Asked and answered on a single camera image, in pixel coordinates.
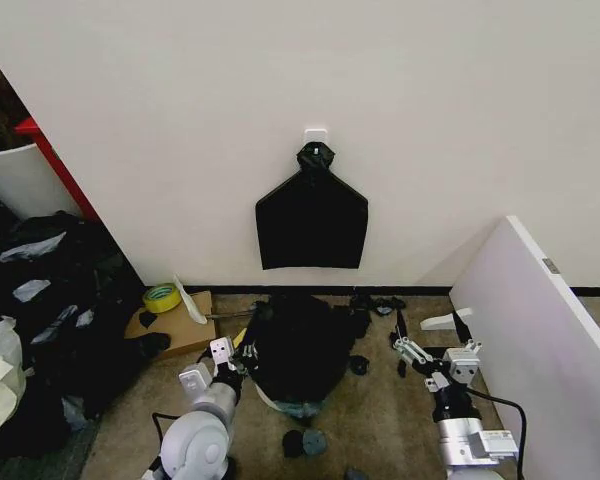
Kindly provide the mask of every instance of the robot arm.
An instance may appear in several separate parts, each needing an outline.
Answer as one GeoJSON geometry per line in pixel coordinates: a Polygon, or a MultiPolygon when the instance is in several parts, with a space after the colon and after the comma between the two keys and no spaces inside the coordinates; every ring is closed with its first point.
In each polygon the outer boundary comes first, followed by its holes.
{"type": "Polygon", "coordinates": [[[509,430],[484,430],[480,412],[473,406],[466,386],[478,372],[480,343],[469,340],[461,348],[449,348],[442,359],[434,359],[407,337],[398,338],[393,348],[425,376],[433,394],[433,421],[440,432],[440,451],[449,478],[501,478],[485,470],[518,453],[509,430]]]}
{"type": "Polygon", "coordinates": [[[171,424],[160,447],[161,466],[145,473],[143,479],[220,480],[232,475],[227,453],[243,376],[230,364],[230,339],[214,340],[210,347],[215,376],[211,378],[203,363],[191,365],[180,374],[192,411],[171,424]]]}

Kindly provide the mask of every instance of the cardboard box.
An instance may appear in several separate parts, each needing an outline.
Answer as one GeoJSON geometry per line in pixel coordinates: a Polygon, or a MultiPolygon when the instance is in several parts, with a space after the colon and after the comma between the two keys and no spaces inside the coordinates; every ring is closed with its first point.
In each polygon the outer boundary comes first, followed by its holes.
{"type": "MultiPolygon", "coordinates": [[[[191,295],[203,315],[211,314],[211,292],[200,292],[191,295]]],[[[167,333],[171,337],[171,346],[162,352],[156,359],[175,357],[184,353],[195,352],[209,346],[209,342],[217,336],[216,324],[208,319],[206,325],[194,322],[187,313],[184,302],[180,302],[173,310],[160,313],[149,328],[140,323],[140,314],[145,309],[141,308],[133,314],[125,338],[135,338],[151,332],[167,333]]]]}

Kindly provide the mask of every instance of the tape roll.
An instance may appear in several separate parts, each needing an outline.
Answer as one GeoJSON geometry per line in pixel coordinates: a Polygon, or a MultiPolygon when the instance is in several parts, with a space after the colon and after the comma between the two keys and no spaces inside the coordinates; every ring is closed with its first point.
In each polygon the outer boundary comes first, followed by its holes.
{"type": "Polygon", "coordinates": [[[182,297],[173,283],[164,283],[147,290],[142,301],[151,313],[163,313],[176,308],[182,297]]]}

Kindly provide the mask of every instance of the red frame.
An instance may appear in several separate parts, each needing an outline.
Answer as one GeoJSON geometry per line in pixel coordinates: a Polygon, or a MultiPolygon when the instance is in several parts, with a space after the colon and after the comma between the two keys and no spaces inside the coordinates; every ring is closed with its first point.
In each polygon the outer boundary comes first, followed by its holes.
{"type": "Polygon", "coordinates": [[[47,140],[47,137],[44,136],[44,133],[42,133],[42,130],[40,130],[40,127],[38,127],[36,121],[32,117],[29,117],[18,125],[15,128],[15,131],[20,135],[29,135],[32,140],[36,142],[36,145],[38,145],[38,148],[47,159],[47,162],[49,162],[49,165],[51,165],[51,168],[53,168],[53,171],[56,172],[60,181],[78,204],[78,207],[80,207],[84,218],[87,220],[100,221],[100,217],[91,205],[91,202],[89,202],[89,199],[80,189],[80,186],[77,184],[71,173],[69,173],[67,167],[64,166],[62,160],[60,160],[53,151],[53,147],[47,140]]]}

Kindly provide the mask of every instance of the black baseboard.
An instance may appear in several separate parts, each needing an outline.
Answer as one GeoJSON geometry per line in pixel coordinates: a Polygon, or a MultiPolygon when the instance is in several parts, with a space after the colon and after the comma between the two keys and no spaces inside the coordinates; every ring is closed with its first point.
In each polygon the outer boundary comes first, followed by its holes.
{"type": "Polygon", "coordinates": [[[578,297],[600,297],[600,287],[571,287],[578,297]]]}
{"type": "MultiPolygon", "coordinates": [[[[281,294],[306,293],[310,295],[406,295],[406,296],[446,296],[451,287],[439,286],[352,286],[352,285],[186,285],[187,292],[195,293],[210,290],[215,294],[281,294]]],[[[578,297],[600,297],[600,287],[572,287],[578,297]]]]}

